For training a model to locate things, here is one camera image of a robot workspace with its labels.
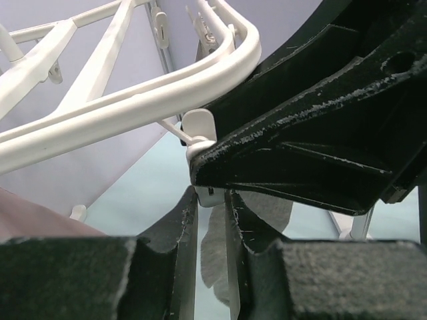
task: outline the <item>gray wall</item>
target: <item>gray wall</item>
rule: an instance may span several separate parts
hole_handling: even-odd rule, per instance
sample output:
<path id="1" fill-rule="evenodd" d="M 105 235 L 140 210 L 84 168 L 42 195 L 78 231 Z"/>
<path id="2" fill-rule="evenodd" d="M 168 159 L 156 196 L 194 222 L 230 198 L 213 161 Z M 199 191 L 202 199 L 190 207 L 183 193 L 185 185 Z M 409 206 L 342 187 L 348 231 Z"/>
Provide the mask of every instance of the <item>gray wall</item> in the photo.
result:
<path id="1" fill-rule="evenodd" d="M 265 59 L 297 31 L 321 3 L 321 0 L 226 0 L 237 12 L 260 31 L 262 57 Z M 193 0 L 157 0 L 166 12 L 171 34 L 171 55 L 175 68 L 194 62 L 197 35 L 185 12 L 189 5 L 196 12 Z"/>
<path id="2" fill-rule="evenodd" d="M 109 3 L 110 0 L 0 0 L 0 22 L 14 31 L 48 23 Z M 78 29 L 59 58 L 64 81 L 39 84 L 0 121 L 0 131 L 52 112 L 77 77 L 111 18 Z M 22 44 L 28 52 L 35 43 Z M 8 68 L 0 53 L 0 69 Z M 105 93 L 112 93 L 163 74 L 144 7 L 138 7 L 127 30 Z M 72 151 L 0 177 L 0 187 L 68 215 L 77 204 L 94 202 L 163 134 L 158 124 Z"/>

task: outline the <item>white wire rack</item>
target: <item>white wire rack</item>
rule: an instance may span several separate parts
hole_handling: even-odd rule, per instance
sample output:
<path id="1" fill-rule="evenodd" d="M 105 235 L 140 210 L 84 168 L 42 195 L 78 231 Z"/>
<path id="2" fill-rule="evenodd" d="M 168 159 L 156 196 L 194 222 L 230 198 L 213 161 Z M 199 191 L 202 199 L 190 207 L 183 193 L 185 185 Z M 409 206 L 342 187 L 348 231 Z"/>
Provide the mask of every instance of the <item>white wire rack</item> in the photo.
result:
<path id="1" fill-rule="evenodd" d="M 189 67 L 103 96 L 132 11 L 149 0 L 121 0 L 67 20 L 7 32 L 0 50 L 11 62 L 0 76 L 0 119 L 30 90 L 50 77 L 60 81 L 57 60 L 75 31 L 113 19 L 59 106 L 50 115 L 0 133 L 0 174 L 159 122 L 189 145 L 199 140 L 163 119 L 201 107 L 241 83 L 261 56 L 258 30 L 223 0 L 196 0 L 200 16 L 220 44 Z M 242 43 L 236 47 L 236 37 Z M 17 43 L 41 39 L 24 55 Z"/>

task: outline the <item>light blue surface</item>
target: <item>light blue surface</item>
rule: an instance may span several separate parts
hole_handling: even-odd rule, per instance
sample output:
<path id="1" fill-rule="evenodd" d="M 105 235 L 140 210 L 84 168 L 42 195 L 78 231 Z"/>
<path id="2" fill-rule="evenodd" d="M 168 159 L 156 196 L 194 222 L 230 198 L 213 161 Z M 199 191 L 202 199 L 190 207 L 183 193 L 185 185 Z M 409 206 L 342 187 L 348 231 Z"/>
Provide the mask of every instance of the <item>light blue surface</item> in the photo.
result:
<path id="1" fill-rule="evenodd" d="M 109 235 L 137 235 L 175 207 L 188 185 L 185 148 L 168 133 L 88 209 L 86 223 Z M 199 208 L 198 261 L 210 212 L 211 209 Z M 418 241 L 416 192 L 397 205 L 377 204 L 369 232 L 377 239 Z M 338 236 L 325 211 L 299 203 L 294 204 L 284 234 L 293 239 Z M 229 318 L 228 308 L 203 284 L 197 262 L 195 320 Z"/>

